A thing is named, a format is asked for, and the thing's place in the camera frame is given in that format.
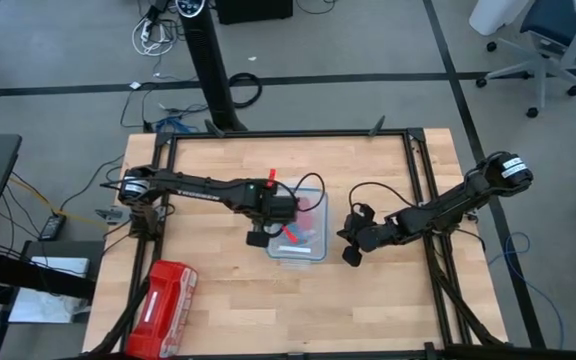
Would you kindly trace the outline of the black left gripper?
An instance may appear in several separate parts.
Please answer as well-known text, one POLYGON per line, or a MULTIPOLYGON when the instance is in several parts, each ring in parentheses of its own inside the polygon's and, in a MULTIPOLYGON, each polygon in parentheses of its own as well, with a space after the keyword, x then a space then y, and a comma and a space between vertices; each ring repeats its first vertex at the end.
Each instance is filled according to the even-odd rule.
POLYGON ((269 195, 261 197, 255 206, 245 211, 253 229, 247 233, 246 244, 267 248, 271 239, 283 232, 283 227, 294 222, 298 213, 298 200, 294 196, 269 195))

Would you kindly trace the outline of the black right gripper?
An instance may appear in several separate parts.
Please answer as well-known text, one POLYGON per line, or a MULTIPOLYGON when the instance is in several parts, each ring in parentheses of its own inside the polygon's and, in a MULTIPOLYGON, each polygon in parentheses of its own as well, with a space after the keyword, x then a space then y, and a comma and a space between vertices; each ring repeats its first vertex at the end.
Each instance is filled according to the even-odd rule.
POLYGON ((375 211, 365 203, 353 203, 343 228, 337 235, 348 242, 342 253, 343 260, 352 267, 361 264, 362 252, 394 245, 398 238, 397 225, 387 219, 383 224, 374 221, 375 211))

